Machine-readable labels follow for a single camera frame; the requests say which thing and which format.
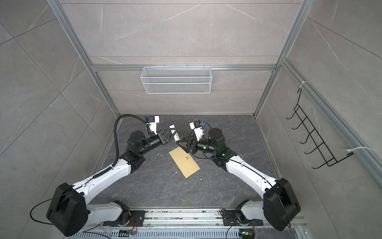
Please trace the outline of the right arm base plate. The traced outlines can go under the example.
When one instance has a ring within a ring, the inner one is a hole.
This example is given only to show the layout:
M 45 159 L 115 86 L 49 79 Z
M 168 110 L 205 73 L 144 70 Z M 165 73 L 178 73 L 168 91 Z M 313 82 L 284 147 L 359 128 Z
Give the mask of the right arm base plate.
M 221 209 L 220 215 L 223 219 L 224 226 L 234 226 L 234 225 L 250 225 L 250 226 L 263 226 L 264 223 L 259 219 L 247 219 L 242 213 L 236 210 Z

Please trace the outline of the white glue stick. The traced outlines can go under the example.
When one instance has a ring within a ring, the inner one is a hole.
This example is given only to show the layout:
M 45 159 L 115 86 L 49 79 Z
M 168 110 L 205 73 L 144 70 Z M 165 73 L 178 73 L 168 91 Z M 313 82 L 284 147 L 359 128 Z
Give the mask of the white glue stick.
M 169 128 L 170 128 L 170 132 L 171 132 L 170 138 L 172 138 L 174 140 L 174 142 L 179 141 L 180 137 L 178 135 L 178 130 L 175 127 L 175 125 L 174 124 L 170 125 Z

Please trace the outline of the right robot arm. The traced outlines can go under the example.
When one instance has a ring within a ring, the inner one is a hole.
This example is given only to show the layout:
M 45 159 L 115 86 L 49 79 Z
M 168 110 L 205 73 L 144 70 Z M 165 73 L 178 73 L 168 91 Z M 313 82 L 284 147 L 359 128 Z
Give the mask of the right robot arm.
M 210 129 L 208 139 L 188 136 L 178 140 L 177 145 L 186 153 L 209 153 L 208 159 L 255 190 L 263 199 L 261 211 L 266 221 L 276 230 L 283 231 L 290 227 L 291 221 L 301 211 L 290 182 L 285 178 L 270 177 L 245 162 L 226 145 L 221 129 Z

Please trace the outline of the yellow kraft envelope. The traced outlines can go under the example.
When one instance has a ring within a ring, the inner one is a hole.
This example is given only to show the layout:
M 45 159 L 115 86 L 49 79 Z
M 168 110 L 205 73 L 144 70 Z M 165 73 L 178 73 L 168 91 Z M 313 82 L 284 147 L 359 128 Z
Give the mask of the yellow kraft envelope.
M 182 148 L 177 147 L 176 149 L 170 151 L 169 154 L 185 178 L 190 177 L 200 170 L 200 167 L 197 165 L 192 156 L 189 153 L 186 153 Z

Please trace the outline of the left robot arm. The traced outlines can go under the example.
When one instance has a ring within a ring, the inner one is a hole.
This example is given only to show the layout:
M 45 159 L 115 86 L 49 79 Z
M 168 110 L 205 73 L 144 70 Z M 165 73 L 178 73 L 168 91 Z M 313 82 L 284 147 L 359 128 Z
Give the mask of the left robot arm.
M 131 133 L 125 153 L 102 171 L 72 185 L 63 183 L 55 190 L 46 218 L 63 235 L 69 237 L 84 226 L 112 222 L 119 226 L 130 221 L 130 209 L 119 200 L 107 204 L 91 204 L 103 190 L 137 170 L 145 161 L 144 154 L 167 144 L 162 130 L 146 137 L 140 130 Z

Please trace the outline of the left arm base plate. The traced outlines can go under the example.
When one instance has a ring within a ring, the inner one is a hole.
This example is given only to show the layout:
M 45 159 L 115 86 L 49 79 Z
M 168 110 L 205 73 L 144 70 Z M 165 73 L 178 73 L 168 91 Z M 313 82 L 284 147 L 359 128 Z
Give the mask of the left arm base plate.
M 106 221 L 103 222 L 103 226 L 111 227 L 142 227 L 146 212 L 143 210 L 133 210 L 129 211 L 125 216 L 120 216 L 117 221 Z

